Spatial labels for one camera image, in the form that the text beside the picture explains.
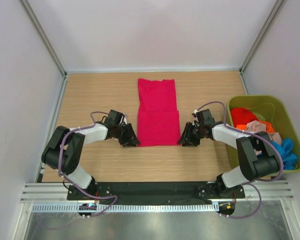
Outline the magenta red t shirt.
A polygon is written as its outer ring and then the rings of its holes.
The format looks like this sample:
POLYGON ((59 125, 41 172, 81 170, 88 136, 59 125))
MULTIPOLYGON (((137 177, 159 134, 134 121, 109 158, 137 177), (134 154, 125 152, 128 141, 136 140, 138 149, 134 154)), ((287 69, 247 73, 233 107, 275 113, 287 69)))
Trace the magenta red t shirt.
POLYGON ((175 81, 140 78, 137 87, 137 138, 140 141, 138 146, 177 145, 181 133, 175 81))

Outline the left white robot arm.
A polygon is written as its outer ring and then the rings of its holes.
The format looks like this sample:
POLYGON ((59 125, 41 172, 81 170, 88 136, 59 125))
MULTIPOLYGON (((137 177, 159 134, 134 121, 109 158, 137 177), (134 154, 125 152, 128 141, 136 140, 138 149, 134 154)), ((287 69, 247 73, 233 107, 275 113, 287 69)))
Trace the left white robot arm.
POLYGON ((83 199, 91 200, 96 194, 95 180, 80 166, 82 150, 85 145, 111 138, 117 139, 123 147, 140 144, 132 125, 126 122, 105 124, 99 121, 78 128, 58 126, 41 155, 41 161, 79 187, 78 194, 83 199))

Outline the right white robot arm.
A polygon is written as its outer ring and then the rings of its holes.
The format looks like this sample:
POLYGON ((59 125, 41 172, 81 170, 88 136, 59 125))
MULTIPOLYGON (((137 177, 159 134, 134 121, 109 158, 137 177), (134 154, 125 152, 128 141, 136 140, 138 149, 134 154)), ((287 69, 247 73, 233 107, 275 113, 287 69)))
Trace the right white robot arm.
POLYGON ((227 198, 241 185, 275 173, 279 177, 283 172, 281 155, 264 131, 252 133, 220 121, 195 121, 186 123, 177 143, 183 147, 197 147, 205 138, 222 142, 237 151, 239 165, 216 177, 213 194, 218 197, 227 198))

